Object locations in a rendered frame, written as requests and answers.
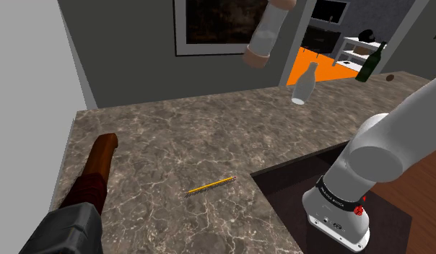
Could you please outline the clear glass bottle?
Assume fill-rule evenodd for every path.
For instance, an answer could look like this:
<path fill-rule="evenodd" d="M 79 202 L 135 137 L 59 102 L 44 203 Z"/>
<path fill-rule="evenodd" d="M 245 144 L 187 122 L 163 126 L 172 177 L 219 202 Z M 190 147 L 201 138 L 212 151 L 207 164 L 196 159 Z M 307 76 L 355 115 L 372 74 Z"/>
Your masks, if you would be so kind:
<path fill-rule="evenodd" d="M 315 71 L 318 63 L 310 62 L 307 70 L 297 80 L 293 92 L 292 102 L 297 105 L 304 105 L 315 88 Z"/>

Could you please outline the white shelf unit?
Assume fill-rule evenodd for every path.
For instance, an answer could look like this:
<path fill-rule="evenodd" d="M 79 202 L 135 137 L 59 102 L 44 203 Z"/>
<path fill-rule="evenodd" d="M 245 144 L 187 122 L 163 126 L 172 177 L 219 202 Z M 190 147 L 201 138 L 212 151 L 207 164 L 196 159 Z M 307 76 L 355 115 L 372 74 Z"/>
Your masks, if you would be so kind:
<path fill-rule="evenodd" d="M 366 43 L 361 42 L 358 37 L 344 37 L 332 66 L 338 64 L 353 71 L 360 71 L 362 66 L 354 62 L 354 60 L 364 63 L 368 56 L 379 47 L 380 43 L 377 42 Z"/>

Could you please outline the yellow pencil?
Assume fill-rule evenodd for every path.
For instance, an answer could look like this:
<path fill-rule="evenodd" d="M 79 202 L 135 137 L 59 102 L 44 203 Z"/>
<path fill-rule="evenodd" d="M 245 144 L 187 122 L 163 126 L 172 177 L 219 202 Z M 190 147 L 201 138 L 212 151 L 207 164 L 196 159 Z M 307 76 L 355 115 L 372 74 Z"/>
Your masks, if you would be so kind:
<path fill-rule="evenodd" d="M 192 190 L 189 190 L 189 191 L 186 192 L 186 194 L 195 193 L 197 191 L 201 191 L 203 189 L 210 188 L 210 187 L 219 185 L 221 183 L 227 183 L 227 182 L 230 182 L 232 180 L 236 180 L 236 178 L 237 178 L 236 176 L 233 176 L 233 177 L 230 177 L 230 178 L 225 178 L 225 179 L 222 179 L 222 180 L 218 180 L 216 182 L 209 183 L 209 184 L 203 185 L 201 187 L 197 187 L 197 188 L 194 188 Z"/>

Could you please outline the dark green wine bottle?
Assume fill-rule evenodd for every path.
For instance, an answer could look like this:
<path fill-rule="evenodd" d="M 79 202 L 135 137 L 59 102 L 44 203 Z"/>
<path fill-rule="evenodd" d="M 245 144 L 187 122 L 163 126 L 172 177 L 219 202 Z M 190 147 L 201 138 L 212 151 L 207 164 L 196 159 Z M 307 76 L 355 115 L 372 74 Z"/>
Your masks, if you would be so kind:
<path fill-rule="evenodd" d="M 381 60 L 381 52 L 386 44 L 387 42 L 383 41 L 378 49 L 374 53 L 369 55 L 367 60 L 364 62 L 362 68 L 360 69 L 359 73 L 355 77 L 358 82 L 366 82 L 369 79 L 370 75 L 373 73 L 374 69 Z"/>

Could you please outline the white framed dark wall picture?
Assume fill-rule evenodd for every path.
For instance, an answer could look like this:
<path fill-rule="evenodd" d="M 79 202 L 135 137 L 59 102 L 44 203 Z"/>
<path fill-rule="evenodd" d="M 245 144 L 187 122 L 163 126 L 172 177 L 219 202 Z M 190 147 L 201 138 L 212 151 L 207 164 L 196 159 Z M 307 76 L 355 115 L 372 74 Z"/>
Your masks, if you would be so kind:
<path fill-rule="evenodd" d="M 172 0 L 177 56 L 240 55 L 269 0 Z"/>

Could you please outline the dark cabinet with white frame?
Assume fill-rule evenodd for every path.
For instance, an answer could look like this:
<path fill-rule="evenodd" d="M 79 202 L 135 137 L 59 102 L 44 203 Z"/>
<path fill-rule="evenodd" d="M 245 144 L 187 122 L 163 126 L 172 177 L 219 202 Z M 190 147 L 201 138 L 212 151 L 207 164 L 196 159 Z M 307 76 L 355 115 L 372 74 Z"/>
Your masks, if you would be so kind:
<path fill-rule="evenodd" d="M 317 0 L 311 20 L 331 25 L 340 25 L 348 7 L 349 2 L 347 1 Z M 308 25 L 301 42 L 301 47 L 317 54 L 330 54 L 334 50 L 340 36 L 341 32 L 339 31 L 316 25 Z"/>

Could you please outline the clear shaker with tan caps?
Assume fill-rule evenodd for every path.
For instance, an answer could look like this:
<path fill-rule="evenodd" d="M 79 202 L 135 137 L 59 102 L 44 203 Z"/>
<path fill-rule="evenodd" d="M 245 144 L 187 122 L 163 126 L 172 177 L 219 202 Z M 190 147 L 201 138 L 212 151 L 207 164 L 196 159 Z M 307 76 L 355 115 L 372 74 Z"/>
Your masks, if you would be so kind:
<path fill-rule="evenodd" d="M 297 0 L 269 0 L 243 54 L 247 65 L 258 69 L 266 65 L 283 22 L 296 3 Z"/>

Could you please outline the brown handled black hammer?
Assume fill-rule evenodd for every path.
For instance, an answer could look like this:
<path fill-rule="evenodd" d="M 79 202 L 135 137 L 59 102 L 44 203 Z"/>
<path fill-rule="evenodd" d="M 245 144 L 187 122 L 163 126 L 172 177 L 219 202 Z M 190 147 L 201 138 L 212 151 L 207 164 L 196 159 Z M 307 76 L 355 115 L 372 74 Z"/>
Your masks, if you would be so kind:
<path fill-rule="evenodd" d="M 82 174 L 61 205 L 39 223 L 19 254 L 104 254 L 101 213 L 117 147 L 115 133 L 97 137 Z"/>

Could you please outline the dark robot stand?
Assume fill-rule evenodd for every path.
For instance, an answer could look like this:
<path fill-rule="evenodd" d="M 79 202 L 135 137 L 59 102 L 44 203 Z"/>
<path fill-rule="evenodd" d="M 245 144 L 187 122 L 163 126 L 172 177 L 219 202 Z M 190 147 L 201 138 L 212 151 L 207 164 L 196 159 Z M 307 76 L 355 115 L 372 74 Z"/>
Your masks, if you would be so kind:
<path fill-rule="evenodd" d="M 340 155 L 346 143 L 260 170 L 251 176 L 304 254 L 406 254 L 412 217 L 368 191 L 364 211 L 370 218 L 367 247 L 353 253 L 310 224 L 302 195 Z"/>

